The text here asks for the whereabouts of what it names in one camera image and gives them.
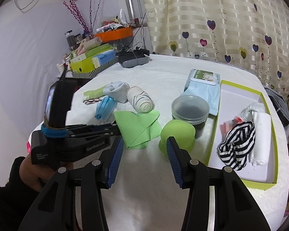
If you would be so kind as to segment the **person's left hand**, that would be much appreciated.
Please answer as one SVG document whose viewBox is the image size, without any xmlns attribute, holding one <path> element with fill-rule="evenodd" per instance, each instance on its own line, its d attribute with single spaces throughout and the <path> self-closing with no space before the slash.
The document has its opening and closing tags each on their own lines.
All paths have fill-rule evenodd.
<svg viewBox="0 0 289 231">
<path fill-rule="evenodd" d="M 55 171 L 48 166 L 33 165 L 30 154 L 22 161 L 19 168 L 22 182 L 35 191 L 42 190 L 41 180 L 50 180 L 54 174 Z"/>
</svg>

